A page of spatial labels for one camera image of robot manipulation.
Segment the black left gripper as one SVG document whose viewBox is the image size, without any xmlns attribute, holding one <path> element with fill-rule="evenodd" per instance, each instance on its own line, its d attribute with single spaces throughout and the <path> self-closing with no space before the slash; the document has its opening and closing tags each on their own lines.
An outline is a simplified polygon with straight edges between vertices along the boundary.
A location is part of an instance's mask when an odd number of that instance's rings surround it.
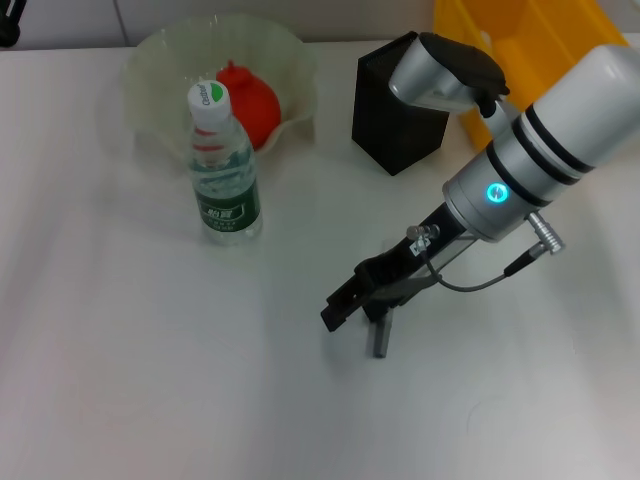
<svg viewBox="0 0 640 480">
<path fill-rule="evenodd" d="M 0 0 L 0 46 L 14 46 L 18 42 L 25 6 L 26 0 Z"/>
</svg>

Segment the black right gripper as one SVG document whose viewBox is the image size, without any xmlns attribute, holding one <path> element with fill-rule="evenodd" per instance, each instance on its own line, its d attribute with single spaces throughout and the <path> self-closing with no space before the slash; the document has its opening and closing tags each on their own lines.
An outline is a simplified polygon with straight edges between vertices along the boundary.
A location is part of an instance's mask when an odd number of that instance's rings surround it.
<svg viewBox="0 0 640 480">
<path fill-rule="evenodd" d="M 362 306 L 370 322 L 381 320 L 391 309 L 437 283 L 426 258 L 439 271 L 477 240 L 445 204 L 420 226 L 431 229 L 435 237 L 422 243 L 405 237 L 381 254 L 362 261 L 355 267 L 355 275 L 326 299 L 321 318 L 329 332 L 335 332 Z"/>
</svg>

